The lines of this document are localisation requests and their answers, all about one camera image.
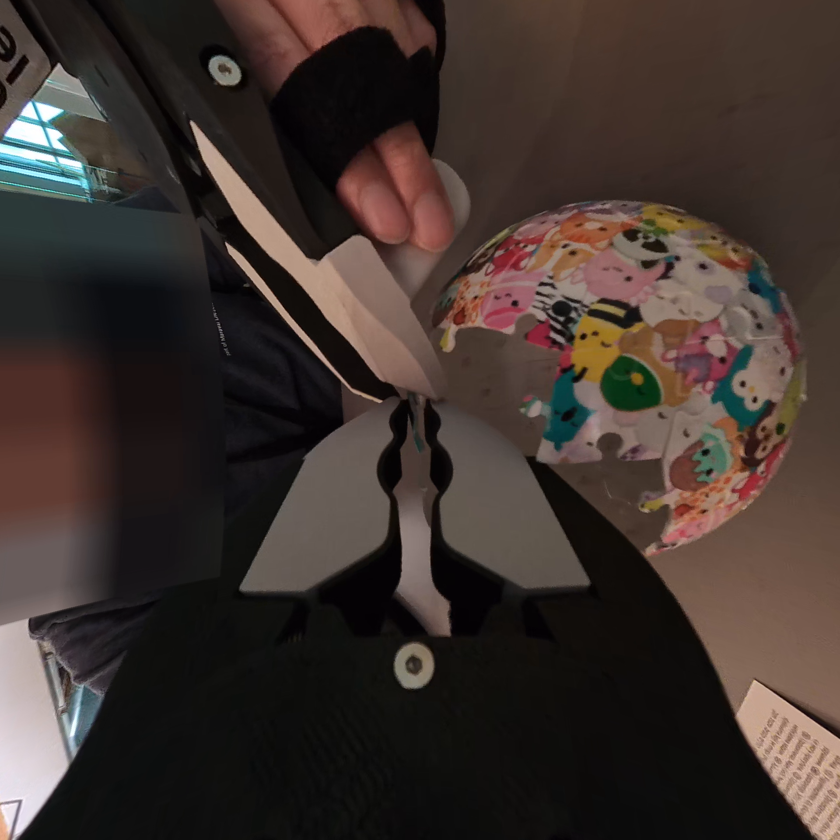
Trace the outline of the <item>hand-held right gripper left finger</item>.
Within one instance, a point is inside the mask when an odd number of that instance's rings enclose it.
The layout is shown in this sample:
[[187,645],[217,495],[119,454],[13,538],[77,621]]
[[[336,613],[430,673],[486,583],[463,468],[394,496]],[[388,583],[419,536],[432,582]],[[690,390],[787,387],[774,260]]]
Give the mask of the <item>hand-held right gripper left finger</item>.
[[355,634],[382,630],[403,570],[394,489],[410,415],[392,397],[304,458],[241,593],[335,607]]

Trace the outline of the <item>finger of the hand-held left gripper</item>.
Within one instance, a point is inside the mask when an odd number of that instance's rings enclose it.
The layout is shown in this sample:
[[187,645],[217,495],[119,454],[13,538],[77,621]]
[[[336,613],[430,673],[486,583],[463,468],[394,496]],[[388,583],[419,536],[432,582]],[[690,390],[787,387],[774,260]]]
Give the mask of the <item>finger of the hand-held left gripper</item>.
[[235,240],[225,247],[260,296],[345,388],[374,402],[397,396],[396,388],[373,372],[301,285],[256,241]]
[[202,129],[202,160],[262,255],[284,269],[384,383],[438,399],[445,374],[424,328],[372,242],[351,236],[320,260],[306,257]]

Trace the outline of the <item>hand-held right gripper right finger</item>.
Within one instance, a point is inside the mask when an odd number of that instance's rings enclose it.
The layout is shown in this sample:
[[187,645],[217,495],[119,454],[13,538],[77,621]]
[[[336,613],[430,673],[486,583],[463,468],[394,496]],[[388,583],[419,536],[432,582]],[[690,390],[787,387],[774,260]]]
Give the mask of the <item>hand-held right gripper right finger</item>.
[[450,632],[474,636],[494,610],[521,621],[528,603],[592,582],[526,456],[451,402],[423,411],[435,489],[430,557]]

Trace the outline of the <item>colourful puzzle ball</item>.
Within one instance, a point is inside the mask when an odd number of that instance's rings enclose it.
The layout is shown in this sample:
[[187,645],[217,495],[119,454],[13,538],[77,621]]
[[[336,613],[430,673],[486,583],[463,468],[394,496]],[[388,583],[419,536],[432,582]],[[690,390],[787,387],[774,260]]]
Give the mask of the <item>colourful puzzle ball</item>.
[[430,311],[452,403],[571,483],[647,557],[719,529],[777,474],[805,354],[764,258],[662,203],[504,228]]

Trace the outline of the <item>person's left hand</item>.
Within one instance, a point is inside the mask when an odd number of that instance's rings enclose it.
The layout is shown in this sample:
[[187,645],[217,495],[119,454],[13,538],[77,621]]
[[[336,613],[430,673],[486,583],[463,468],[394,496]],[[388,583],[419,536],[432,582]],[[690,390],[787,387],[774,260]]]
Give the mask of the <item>person's left hand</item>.
[[384,244],[445,250],[455,216],[432,161],[443,2],[215,4],[276,126],[354,222]]

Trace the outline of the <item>person's dark clothing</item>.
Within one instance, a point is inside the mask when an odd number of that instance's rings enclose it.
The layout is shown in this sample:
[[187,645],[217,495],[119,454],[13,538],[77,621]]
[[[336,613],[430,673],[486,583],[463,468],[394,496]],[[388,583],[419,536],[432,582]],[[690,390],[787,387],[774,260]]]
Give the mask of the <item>person's dark clothing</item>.
[[[203,235],[220,322],[227,522],[343,423],[341,385],[226,253]],[[162,591],[74,607],[28,621],[77,686],[103,697]]]

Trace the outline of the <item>window with blinds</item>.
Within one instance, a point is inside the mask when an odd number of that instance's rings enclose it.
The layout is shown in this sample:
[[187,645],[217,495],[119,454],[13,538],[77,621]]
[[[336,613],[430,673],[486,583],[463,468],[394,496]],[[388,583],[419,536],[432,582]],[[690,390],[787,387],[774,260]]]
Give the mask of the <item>window with blinds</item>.
[[1,187],[11,193],[112,203],[150,181],[78,79],[57,65],[15,103],[1,141]]

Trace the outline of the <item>white printed instruction sheet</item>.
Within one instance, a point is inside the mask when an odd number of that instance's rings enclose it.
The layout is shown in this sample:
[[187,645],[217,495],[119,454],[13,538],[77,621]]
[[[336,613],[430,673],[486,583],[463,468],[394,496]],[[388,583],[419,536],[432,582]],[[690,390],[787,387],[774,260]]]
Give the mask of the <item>white printed instruction sheet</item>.
[[816,839],[839,838],[839,738],[754,680],[736,719],[756,758]]

